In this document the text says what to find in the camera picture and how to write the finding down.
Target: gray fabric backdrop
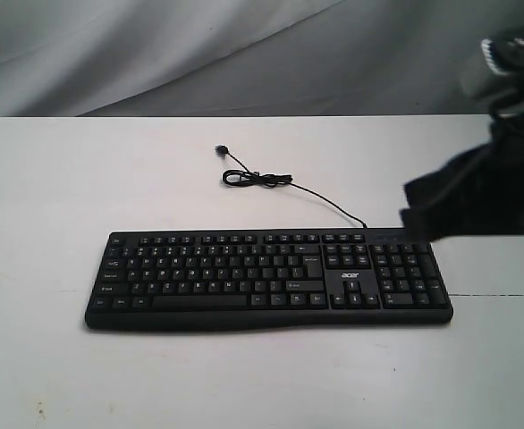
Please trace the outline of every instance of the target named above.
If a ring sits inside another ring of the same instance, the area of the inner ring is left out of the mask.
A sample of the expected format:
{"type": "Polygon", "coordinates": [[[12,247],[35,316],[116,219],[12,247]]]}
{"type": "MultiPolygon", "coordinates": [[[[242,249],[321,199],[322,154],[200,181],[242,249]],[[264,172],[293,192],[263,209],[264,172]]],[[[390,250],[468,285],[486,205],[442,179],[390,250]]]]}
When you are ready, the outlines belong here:
{"type": "Polygon", "coordinates": [[[0,0],[0,115],[475,113],[524,0],[0,0]]]}

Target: acer keyboard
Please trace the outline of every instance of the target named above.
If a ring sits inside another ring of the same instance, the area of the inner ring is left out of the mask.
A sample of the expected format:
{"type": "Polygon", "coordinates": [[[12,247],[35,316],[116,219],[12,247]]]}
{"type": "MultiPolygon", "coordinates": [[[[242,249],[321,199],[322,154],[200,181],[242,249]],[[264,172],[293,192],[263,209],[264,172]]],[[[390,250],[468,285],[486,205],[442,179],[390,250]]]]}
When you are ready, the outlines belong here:
{"type": "Polygon", "coordinates": [[[85,313],[140,331],[451,318],[431,246],[377,228],[114,232],[85,313]]]}

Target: white tabletop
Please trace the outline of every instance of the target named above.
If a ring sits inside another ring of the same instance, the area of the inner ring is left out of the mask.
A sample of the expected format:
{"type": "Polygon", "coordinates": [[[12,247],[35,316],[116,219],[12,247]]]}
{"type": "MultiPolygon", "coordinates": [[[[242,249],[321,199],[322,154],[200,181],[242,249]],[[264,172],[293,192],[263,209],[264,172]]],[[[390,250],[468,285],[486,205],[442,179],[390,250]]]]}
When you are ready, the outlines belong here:
{"type": "Polygon", "coordinates": [[[524,427],[524,238],[434,245],[440,327],[88,331],[111,231],[346,227],[297,189],[227,189],[227,145],[399,226],[402,185],[487,139],[484,116],[0,119],[0,428],[524,427]]]}

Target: space bar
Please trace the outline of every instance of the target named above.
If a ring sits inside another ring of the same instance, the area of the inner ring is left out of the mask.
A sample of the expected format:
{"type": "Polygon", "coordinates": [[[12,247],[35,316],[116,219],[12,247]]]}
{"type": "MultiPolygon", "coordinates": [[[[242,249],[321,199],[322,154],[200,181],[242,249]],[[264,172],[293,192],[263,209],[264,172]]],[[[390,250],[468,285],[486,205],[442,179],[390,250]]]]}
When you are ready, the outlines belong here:
{"type": "Polygon", "coordinates": [[[222,308],[246,307],[246,296],[179,296],[179,297],[155,297],[153,308],[168,310],[220,310],[222,308]]]}

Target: keyboard cable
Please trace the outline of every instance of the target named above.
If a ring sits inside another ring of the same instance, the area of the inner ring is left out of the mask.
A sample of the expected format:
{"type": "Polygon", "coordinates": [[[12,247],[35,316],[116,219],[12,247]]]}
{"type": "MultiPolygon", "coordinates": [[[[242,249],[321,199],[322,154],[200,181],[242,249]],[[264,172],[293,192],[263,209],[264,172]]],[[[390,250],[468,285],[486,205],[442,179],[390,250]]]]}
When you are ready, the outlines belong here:
{"type": "Polygon", "coordinates": [[[225,157],[226,155],[228,155],[230,158],[232,158],[234,161],[240,164],[241,167],[244,169],[244,170],[231,169],[231,170],[226,170],[225,172],[223,172],[223,182],[227,186],[236,186],[239,188],[245,188],[245,187],[254,186],[254,185],[264,186],[266,188],[275,188],[276,186],[288,186],[288,185],[293,186],[294,188],[304,190],[318,198],[323,199],[326,203],[334,206],[344,215],[348,216],[349,218],[353,219],[354,221],[359,222],[363,228],[368,227],[366,223],[363,222],[361,219],[359,219],[357,216],[349,214],[348,212],[343,210],[341,207],[339,207],[337,204],[335,204],[333,201],[330,201],[326,197],[318,194],[317,192],[314,192],[311,189],[304,188],[303,186],[300,186],[294,183],[291,174],[282,174],[282,175],[281,174],[260,174],[260,172],[252,172],[236,156],[230,153],[230,150],[228,150],[228,147],[219,145],[215,147],[215,150],[216,150],[216,153],[221,157],[225,157]]]}

